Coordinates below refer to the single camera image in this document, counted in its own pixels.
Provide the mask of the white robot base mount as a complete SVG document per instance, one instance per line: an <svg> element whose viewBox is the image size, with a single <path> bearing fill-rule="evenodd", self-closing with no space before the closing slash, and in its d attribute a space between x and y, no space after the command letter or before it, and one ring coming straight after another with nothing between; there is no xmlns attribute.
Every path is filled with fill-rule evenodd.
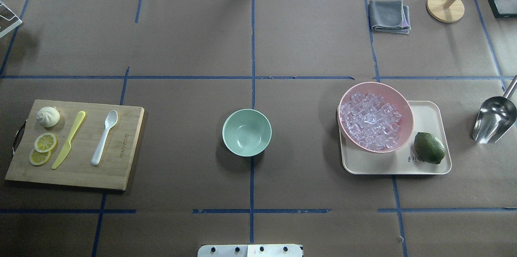
<svg viewBox="0 0 517 257"><path fill-rule="evenodd" d="M298 244L207 244L199 248L198 257L303 257Z"/></svg>

